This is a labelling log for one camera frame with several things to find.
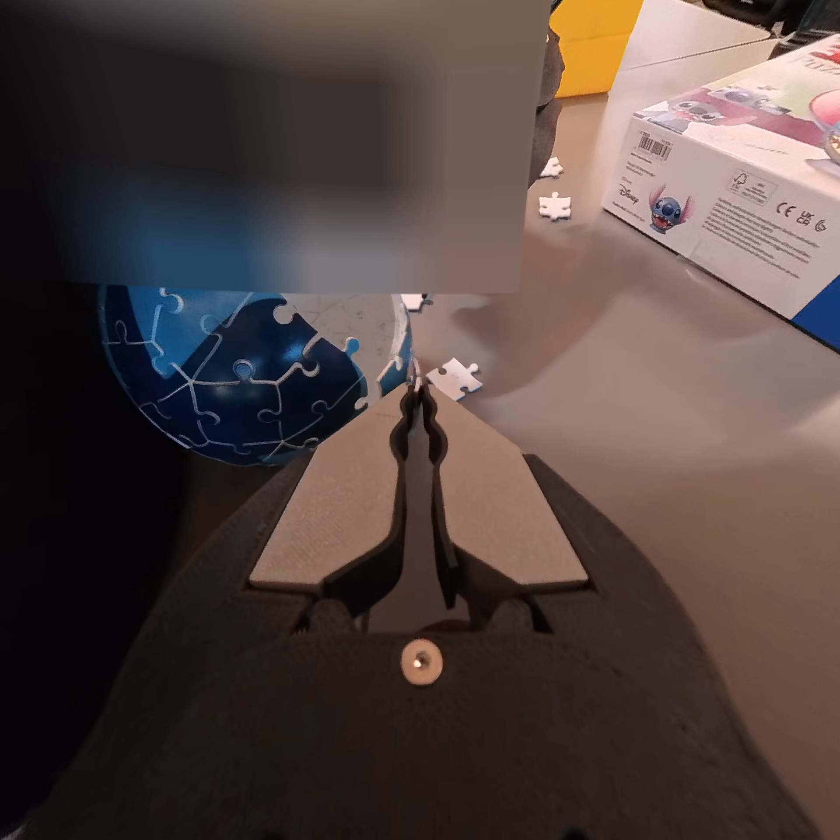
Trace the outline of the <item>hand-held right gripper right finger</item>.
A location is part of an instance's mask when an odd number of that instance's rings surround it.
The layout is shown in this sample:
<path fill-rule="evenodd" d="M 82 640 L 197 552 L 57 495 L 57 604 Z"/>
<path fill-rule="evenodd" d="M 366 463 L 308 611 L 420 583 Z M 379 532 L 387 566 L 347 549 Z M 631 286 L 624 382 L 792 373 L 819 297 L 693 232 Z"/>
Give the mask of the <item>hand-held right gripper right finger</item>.
<path fill-rule="evenodd" d="M 589 576 L 520 447 L 431 384 L 420 391 L 432 475 L 437 579 L 492 613 L 504 601 L 587 586 Z"/>

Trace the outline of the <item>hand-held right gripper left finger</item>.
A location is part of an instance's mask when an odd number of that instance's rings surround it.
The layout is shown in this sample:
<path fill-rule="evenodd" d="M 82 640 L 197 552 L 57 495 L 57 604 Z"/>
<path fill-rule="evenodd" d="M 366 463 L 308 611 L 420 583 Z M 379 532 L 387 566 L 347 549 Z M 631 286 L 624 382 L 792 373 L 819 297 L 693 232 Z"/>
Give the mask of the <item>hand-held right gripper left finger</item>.
<path fill-rule="evenodd" d="M 258 590 L 341 602 L 352 617 L 403 570 L 407 437 L 413 384 L 402 384 L 313 451 L 251 571 Z"/>

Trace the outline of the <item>blue puzzle ball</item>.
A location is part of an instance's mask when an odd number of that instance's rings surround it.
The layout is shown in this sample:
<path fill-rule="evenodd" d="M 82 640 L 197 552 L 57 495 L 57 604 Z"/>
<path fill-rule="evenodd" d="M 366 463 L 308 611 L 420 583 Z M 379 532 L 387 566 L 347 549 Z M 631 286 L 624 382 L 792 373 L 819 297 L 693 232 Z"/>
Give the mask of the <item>blue puzzle ball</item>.
<path fill-rule="evenodd" d="M 132 404 L 170 440 L 280 466 L 413 377 L 398 295 L 101 286 L 101 342 Z"/>

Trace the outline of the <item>white and blue puzzle box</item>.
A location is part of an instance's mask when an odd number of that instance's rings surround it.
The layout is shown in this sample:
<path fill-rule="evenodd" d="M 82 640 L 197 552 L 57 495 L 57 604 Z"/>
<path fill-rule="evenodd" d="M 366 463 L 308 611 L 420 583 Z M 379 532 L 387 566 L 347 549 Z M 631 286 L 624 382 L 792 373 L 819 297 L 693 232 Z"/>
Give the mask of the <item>white and blue puzzle box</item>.
<path fill-rule="evenodd" d="M 839 349 L 839 35 L 636 111 L 602 206 Z"/>

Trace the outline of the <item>yellow plastic bin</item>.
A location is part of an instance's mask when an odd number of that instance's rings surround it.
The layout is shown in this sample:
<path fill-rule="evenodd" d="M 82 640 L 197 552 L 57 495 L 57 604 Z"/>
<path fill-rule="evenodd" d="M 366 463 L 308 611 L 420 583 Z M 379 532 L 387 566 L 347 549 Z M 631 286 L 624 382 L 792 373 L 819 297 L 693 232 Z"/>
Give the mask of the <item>yellow plastic bin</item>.
<path fill-rule="evenodd" d="M 611 90 L 642 1 L 552 2 L 549 24 L 560 39 L 564 69 L 558 98 Z"/>

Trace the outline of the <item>person's black clothing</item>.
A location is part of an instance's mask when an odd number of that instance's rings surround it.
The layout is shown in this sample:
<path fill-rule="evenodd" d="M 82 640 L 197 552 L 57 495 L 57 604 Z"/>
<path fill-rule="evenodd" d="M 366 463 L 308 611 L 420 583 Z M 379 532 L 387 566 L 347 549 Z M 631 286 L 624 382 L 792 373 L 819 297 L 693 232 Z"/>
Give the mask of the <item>person's black clothing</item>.
<path fill-rule="evenodd" d="M 2 298 L 1 822 L 89 734 L 162 586 L 188 457 L 106 361 L 90 287 Z"/>

